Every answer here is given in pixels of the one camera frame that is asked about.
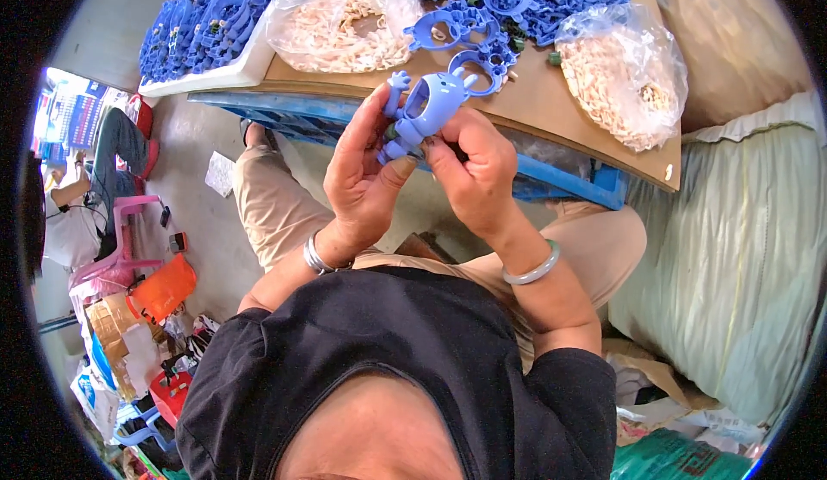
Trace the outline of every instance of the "brown tabletop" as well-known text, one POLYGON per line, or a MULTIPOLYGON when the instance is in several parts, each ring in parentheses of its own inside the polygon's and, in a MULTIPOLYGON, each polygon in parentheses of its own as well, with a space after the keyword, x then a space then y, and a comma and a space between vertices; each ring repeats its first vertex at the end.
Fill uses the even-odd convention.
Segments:
MULTIPOLYGON (((658 20, 656 0, 632 0, 646 5, 658 20)), ((601 129, 580 108, 569 93, 560 68, 546 61, 552 46, 536 48, 529 41, 511 68, 518 78, 507 82, 500 93, 470 98, 466 103, 485 113, 493 123, 550 139, 619 167, 661 188, 673 192, 680 183, 681 139, 670 139, 661 149, 636 154, 601 129), (672 165, 671 173, 667 172, 672 165)), ((423 74, 444 71, 455 50, 429 52, 419 50, 401 68, 411 83, 423 74)), ((361 74, 299 72, 278 56, 273 59, 264 81, 247 90, 274 93, 310 93, 326 96, 364 98, 389 76, 391 71, 361 74)))

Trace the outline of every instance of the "bracelet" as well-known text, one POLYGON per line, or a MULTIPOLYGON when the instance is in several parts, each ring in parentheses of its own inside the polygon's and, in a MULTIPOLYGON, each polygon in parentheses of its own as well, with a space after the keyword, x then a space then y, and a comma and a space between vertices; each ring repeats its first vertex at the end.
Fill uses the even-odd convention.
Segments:
POLYGON ((345 267, 342 268, 333 268, 328 266, 321 257, 319 257, 318 253, 316 252, 316 234, 318 231, 316 230, 308 240, 305 242, 305 263, 308 264, 308 267, 312 268, 316 275, 323 276, 326 273, 333 273, 338 272, 339 270, 349 270, 353 267, 353 261, 349 262, 345 267))
POLYGON ((554 265, 557 264, 557 258, 560 257, 560 245, 558 245, 553 239, 547 239, 546 241, 552 248, 552 253, 548 256, 548 259, 546 259, 539 267, 534 268, 531 272, 524 273, 521 276, 512 276, 506 272, 505 267, 503 267, 503 279, 505 282, 512 285, 529 284, 530 282, 535 282, 537 279, 542 278, 548 273, 549 270, 554 268, 554 265))

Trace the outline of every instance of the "red box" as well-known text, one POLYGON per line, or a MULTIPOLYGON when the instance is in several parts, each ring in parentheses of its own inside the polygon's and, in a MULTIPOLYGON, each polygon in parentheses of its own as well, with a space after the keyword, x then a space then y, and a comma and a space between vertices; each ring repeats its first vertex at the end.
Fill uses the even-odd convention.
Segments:
POLYGON ((193 384, 193 377, 190 376, 189 372, 179 372, 177 378, 175 376, 170 378, 170 385, 167 387, 161 385, 161 380, 164 378, 166 378, 166 373, 161 372, 152 380, 150 394, 152 400, 155 401, 155 406, 158 407, 160 416, 174 428, 181 416, 183 400, 187 398, 187 392, 190 391, 190 385, 193 384), (172 396, 173 390, 177 390, 177 392, 172 396))

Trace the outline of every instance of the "pink stool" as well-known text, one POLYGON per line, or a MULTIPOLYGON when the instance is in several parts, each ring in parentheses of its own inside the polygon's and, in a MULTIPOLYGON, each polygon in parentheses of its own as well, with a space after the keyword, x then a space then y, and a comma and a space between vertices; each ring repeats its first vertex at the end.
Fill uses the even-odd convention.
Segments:
POLYGON ((123 240, 123 217, 141 213, 144 210, 144 205, 151 202, 161 203, 160 196, 119 196, 115 199, 115 204, 112 207, 112 215, 115 217, 115 239, 118 241, 118 247, 115 248, 115 252, 109 254, 106 258, 84 265, 69 276, 68 288, 70 290, 78 284, 94 278, 104 270, 109 270, 109 268, 130 270, 143 267, 160 267, 160 265, 164 263, 161 259, 127 259, 123 257, 123 249, 125 247, 123 240))

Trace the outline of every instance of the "cardboard box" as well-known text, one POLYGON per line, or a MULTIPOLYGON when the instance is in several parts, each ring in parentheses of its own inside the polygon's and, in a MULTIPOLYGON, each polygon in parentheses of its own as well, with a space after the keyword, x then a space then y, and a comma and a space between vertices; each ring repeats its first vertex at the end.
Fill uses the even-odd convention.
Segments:
POLYGON ((123 292, 95 302, 86 315, 118 383, 119 396, 127 402, 143 397, 161 371, 158 343, 165 341, 164 330, 132 315, 123 292))

